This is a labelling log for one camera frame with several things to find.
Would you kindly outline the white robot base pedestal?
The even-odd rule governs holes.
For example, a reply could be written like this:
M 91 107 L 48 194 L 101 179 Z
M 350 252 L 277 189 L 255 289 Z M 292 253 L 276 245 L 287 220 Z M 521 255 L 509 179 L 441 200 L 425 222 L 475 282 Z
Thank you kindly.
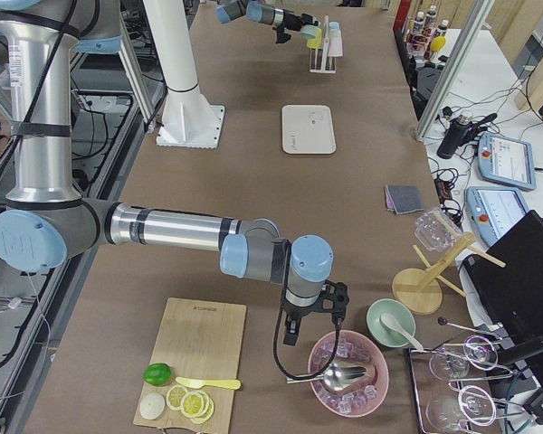
M 225 108 L 200 90 L 183 3 L 149 0 L 144 7 L 167 86 L 157 144 L 217 148 Z

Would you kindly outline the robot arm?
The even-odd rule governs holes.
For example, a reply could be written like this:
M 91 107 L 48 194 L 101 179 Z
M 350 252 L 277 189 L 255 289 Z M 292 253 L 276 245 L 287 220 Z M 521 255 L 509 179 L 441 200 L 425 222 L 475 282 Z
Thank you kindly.
M 266 219 L 143 208 L 75 189 L 70 52 L 120 43 L 117 2 L 0 1 L 0 31 L 8 42 L 15 161 L 14 188 L 0 213 L 2 260 L 42 272 L 103 244 L 212 250 L 223 273 L 281 285 L 276 335 L 285 344 L 297 342 L 300 322 L 312 312 L 341 327 L 348 293 L 329 280 L 333 252 L 319 236 L 288 241 Z
M 230 1 L 218 5 L 216 14 L 222 24 L 228 24 L 246 16 L 249 20 L 267 24 L 276 32 L 276 43 L 286 43 L 291 39 L 288 31 L 302 34 L 306 39 L 316 36 L 316 28 L 320 28 L 319 20 L 310 14 L 296 15 L 290 10 L 265 4 L 263 1 Z

